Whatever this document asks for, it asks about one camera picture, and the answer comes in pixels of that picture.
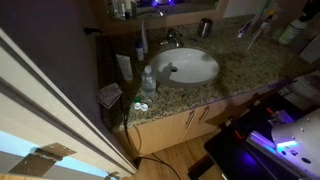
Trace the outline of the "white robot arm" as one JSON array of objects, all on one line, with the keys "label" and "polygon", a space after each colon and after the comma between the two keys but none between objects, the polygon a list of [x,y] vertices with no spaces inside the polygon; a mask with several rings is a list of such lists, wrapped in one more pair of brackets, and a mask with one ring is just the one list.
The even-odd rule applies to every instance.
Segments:
[{"label": "white robot arm", "polygon": [[[280,35],[278,42],[289,44],[306,23],[319,13],[319,0],[308,0],[303,15],[292,21]],[[320,105],[320,71],[300,76],[290,85],[291,91],[310,102]],[[301,119],[272,129],[276,149],[289,162],[305,171],[311,180],[320,180],[320,109]]]}]

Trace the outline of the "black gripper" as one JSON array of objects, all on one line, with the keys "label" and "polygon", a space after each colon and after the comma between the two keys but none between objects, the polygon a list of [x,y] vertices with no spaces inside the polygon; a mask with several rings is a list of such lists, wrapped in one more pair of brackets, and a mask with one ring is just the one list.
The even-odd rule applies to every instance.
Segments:
[{"label": "black gripper", "polygon": [[302,20],[308,21],[320,12],[320,0],[308,0],[303,8]]}]

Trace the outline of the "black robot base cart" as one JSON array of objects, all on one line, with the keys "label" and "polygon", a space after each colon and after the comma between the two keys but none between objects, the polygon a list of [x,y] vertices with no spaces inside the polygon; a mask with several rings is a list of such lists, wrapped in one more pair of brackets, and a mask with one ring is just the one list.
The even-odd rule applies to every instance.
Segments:
[{"label": "black robot base cart", "polygon": [[207,155],[189,168],[190,180],[199,180],[209,168],[220,167],[223,180],[311,180],[276,149],[272,129],[295,122],[303,112],[278,94],[249,105],[248,112],[204,144]]}]

